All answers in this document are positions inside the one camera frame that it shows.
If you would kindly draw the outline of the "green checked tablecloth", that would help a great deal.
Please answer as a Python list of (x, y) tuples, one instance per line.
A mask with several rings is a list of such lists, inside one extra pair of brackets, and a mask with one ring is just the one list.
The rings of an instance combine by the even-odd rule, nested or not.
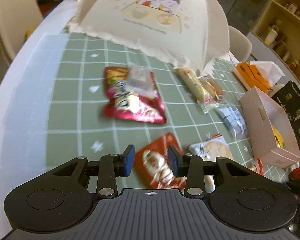
[[(167, 132), (172, 132), (186, 150), (189, 144), (221, 133), (235, 161), (250, 166), (253, 152), (250, 139), (235, 139), (214, 111), (203, 113), (193, 95), (168, 63), (110, 41), (83, 34), (49, 35), (50, 59), (58, 65), (47, 121), (46, 162), (49, 168), (86, 156), (98, 159), (118, 153), (128, 144), (141, 149)], [(148, 124), (107, 118), (108, 102), (104, 69), (127, 67), (129, 63), (153, 71), (164, 102), (166, 124)]]

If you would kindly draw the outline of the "long cream cracker pack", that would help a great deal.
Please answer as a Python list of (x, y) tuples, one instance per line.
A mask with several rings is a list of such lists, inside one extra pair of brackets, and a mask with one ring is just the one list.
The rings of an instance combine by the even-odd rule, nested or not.
[(196, 98), (197, 103), (204, 113), (208, 113), (210, 110), (219, 106), (218, 102), (213, 99), (210, 93), (203, 87), (195, 73), (188, 66), (175, 67), (174, 70)]

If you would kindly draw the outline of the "white rice cracker packet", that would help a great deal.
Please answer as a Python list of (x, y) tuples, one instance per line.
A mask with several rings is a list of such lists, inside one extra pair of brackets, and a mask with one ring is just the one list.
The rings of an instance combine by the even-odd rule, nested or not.
[(217, 157), (226, 157), (233, 160), (232, 153), (224, 137), (218, 133), (204, 142), (188, 146), (192, 154), (200, 156), (203, 161), (216, 161)]

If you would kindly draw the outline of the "beige chair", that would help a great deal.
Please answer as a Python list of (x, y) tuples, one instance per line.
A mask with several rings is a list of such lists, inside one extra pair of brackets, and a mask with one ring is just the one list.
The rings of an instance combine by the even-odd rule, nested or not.
[(249, 58), (253, 45), (250, 40), (239, 30), (232, 26), (229, 28), (230, 52), (238, 61), (246, 62)]
[(26, 42), (29, 30), (43, 21), (36, 0), (0, 0), (0, 50), (11, 64)]

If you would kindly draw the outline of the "wrapped bread bun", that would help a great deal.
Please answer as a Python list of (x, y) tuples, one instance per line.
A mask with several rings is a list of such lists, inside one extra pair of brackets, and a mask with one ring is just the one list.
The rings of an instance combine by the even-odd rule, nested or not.
[(199, 76), (198, 80), (216, 102), (227, 103), (223, 89), (211, 75)]

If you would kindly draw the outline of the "pink cardboard box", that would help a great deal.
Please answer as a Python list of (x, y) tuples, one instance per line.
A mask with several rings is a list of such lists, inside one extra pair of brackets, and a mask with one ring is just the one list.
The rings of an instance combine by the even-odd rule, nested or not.
[[(300, 150), (285, 110), (257, 87), (240, 98), (254, 158), (263, 164), (288, 168), (300, 161)], [(284, 147), (276, 145), (272, 126), (284, 138)]]

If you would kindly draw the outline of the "red chips bag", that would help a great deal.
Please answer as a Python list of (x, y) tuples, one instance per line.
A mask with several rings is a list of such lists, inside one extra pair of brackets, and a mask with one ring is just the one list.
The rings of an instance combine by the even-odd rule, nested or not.
[(145, 69), (149, 75), (152, 91), (132, 86), (128, 83), (129, 69), (106, 67), (104, 69), (106, 96), (109, 102), (103, 113), (108, 118), (165, 124), (165, 107), (154, 80), (154, 73)]

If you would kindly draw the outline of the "wooden shelf with jars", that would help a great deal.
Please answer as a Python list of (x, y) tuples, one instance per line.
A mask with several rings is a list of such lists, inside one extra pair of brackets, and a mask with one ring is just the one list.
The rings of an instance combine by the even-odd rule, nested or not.
[[(276, 21), (281, 24), (275, 41), (283, 41), (283, 48), (265, 42)], [(253, 59), (273, 61), (296, 78), (300, 76), (300, 0), (269, 0), (247, 37), (253, 44)]]

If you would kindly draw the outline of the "clear snack packet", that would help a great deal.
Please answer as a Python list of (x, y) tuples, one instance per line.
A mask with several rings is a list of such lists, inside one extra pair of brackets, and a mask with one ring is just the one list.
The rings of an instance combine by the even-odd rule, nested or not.
[(151, 72), (136, 64), (130, 63), (128, 65), (127, 87), (131, 91), (150, 99), (157, 96), (151, 81)]

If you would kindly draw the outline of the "red rice cracker packet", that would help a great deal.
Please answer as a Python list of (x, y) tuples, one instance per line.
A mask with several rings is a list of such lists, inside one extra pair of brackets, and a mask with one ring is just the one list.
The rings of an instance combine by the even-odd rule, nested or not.
[(167, 150), (171, 145), (180, 150), (176, 138), (168, 132), (135, 154), (134, 169), (151, 189), (185, 188), (186, 178), (176, 178), (167, 162)]

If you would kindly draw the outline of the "blue white candy bag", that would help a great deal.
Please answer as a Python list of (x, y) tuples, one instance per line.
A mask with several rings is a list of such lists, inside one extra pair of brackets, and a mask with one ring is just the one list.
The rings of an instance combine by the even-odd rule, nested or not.
[(216, 113), (235, 140), (245, 137), (247, 126), (243, 115), (235, 105), (220, 105), (216, 108)]

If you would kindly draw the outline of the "yellow snack bag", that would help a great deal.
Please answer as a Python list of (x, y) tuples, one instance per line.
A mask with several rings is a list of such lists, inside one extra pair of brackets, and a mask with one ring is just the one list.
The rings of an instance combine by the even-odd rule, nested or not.
[(273, 131), (273, 134), (274, 134), (274, 138), (275, 138), (275, 141), (276, 141), (276, 145), (280, 148), (283, 148), (284, 147), (284, 138), (283, 136), (280, 134), (280, 132), (276, 129), (276, 127), (272, 126), (272, 131)]

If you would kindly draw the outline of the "cream mesh food cover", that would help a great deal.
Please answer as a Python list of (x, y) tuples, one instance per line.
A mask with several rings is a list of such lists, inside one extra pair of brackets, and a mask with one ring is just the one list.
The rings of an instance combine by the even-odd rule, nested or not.
[(193, 70), (230, 55), (228, 21), (217, 0), (81, 0), (68, 29)]

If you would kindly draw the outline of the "orange tissue box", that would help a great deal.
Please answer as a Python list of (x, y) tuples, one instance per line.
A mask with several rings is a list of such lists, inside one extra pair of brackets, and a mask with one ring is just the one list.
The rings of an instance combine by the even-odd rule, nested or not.
[(285, 76), (281, 68), (271, 61), (240, 62), (232, 72), (247, 90), (257, 87), (265, 93), (271, 92), (279, 79)]

